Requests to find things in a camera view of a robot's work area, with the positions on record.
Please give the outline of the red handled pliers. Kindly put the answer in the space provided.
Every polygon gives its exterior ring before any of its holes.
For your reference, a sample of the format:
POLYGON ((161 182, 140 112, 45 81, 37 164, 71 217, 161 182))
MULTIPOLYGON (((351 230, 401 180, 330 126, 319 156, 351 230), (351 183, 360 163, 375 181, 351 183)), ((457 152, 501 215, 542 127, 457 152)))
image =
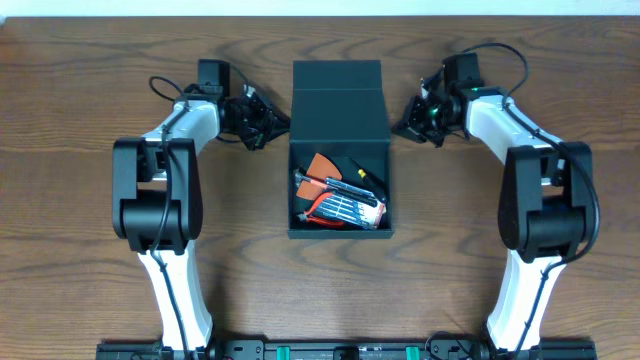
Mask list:
POLYGON ((328 228, 340 228, 345 225, 341 220, 335 217, 326 215, 323 210, 320 210, 320 206, 328 199, 334 196, 333 192, 324 192, 320 194, 313 202, 311 207, 296 215, 296 218, 301 222, 312 222, 318 225, 322 225, 328 228))

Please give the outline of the blue precision screwdriver set case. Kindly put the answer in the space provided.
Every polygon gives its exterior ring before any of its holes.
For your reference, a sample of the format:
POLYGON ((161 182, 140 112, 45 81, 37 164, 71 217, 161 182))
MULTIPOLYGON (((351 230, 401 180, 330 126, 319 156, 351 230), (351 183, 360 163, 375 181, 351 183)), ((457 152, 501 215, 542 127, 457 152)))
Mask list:
POLYGON ((320 210, 343 222, 372 230, 378 228, 386 213, 386 205, 378 201, 376 207, 371 207, 352 198, 334 194, 320 206, 320 210))

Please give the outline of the dark green box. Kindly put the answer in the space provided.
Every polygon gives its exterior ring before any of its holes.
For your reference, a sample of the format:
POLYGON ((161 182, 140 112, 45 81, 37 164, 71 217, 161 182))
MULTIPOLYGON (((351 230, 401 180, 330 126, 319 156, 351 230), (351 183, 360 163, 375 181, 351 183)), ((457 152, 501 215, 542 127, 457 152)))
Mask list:
POLYGON ((293 97, 288 159, 288 236, 296 240, 388 239, 393 236, 391 130, 378 60, 298 60, 293 63, 293 97), (315 155, 330 160, 343 181, 367 188, 364 170, 385 192, 386 213, 375 230, 330 229, 301 222, 312 205, 296 195, 294 172, 308 170, 315 155))

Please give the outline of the orange scraper with wooden handle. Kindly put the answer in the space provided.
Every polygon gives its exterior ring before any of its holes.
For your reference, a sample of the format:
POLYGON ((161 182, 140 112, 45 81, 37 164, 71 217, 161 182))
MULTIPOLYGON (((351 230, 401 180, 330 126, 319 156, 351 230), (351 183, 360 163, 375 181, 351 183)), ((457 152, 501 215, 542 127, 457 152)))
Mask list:
MULTIPOLYGON (((318 181, 325 181, 327 178, 342 179, 342 174, 338 168, 320 153, 314 155, 305 175, 318 181)), ((324 187, 302 179, 296 181, 296 186, 298 187, 296 196, 304 200, 315 200, 325 191, 324 187)))

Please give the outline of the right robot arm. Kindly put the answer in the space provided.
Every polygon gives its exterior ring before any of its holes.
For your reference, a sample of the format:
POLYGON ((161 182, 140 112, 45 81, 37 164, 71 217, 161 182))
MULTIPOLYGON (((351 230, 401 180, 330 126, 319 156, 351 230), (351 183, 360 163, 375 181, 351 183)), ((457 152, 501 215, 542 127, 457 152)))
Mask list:
POLYGON ((594 246, 600 205, 592 152, 565 142, 520 111, 512 93, 488 86, 475 49, 445 58, 422 79, 393 133, 443 145, 449 135, 480 140, 502 163, 497 212, 505 271, 484 323, 476 359, 594 359, 590 340, 544 340, 540 327, 561 272, 594 246))

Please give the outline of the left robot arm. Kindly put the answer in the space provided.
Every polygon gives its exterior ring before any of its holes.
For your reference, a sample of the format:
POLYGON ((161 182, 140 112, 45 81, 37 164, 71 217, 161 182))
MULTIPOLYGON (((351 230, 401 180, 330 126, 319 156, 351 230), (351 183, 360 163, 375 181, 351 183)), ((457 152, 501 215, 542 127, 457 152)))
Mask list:
POLYGON ((214 321, 195 255, 204 208, 198 155, 213 140, 260 150, 290 128, 248 78, 232 94, 231 77, 240 73, 224 60, 199 60, 197 81, 176 89, 164 121, 113 145, 113 228, 146 269, 163 326, 156 348, 132 349, 133 359, 209 356, 214 321))

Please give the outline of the black handled screwdriver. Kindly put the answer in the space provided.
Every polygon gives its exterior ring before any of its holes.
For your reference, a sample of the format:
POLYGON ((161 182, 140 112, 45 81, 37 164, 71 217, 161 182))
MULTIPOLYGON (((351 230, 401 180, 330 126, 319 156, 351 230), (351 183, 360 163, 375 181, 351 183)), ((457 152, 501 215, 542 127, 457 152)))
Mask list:
POLYGON ((377 177, 360 166, 355 160, 350 158, 350 161, 356 168, 362 181, 370 188, 370 191, 375 195, 375 197, 380 202, 387 203, 387 192, 384 188, 384 184, 377 177))

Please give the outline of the hammer with red black handle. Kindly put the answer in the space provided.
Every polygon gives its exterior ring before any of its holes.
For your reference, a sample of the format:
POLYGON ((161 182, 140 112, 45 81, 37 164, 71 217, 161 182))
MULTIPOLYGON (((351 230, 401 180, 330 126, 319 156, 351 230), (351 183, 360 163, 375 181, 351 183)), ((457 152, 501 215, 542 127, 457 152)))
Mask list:
POLYGON ((327 178, 325 181, 318 180, 313 177, 306 176, 301 170, 296 170, 293 172, 293 174, 297 185, 300 185, 303 181, 306 181, 311 185, 320 187, 324 190, 334 191, 343 196, 350 197, 356 201, 365 203, 371 207, 376 207, 378 205, 378 199, 372 192, 368 190, 354 187, 333 178, 327 178))

